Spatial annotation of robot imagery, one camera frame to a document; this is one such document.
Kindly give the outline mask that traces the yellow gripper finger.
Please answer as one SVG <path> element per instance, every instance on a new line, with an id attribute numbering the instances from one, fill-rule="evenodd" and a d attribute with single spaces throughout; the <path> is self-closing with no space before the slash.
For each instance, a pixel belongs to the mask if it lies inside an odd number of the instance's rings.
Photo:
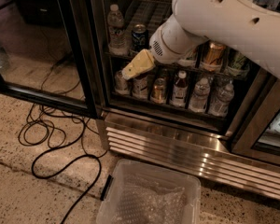
<path id="1" fill-rule="evenodd" d="M 152 53 L 148 49 L 142 49 L 123 69 L 124 79 L 138 77 L 155 67 L 155 61 Z"/>

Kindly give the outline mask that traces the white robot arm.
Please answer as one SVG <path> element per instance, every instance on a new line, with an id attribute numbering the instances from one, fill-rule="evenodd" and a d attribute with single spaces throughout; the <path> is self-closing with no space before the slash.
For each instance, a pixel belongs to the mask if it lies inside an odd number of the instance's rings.
<path id="1" fill-rule="evenodd" d="M 280 79 L 280 13 L 250 0 L 172 0 L 172 15 L 122 75 L 129 80 L 156 62 L 175 63 L 208 40 L 239 51 Z"/>

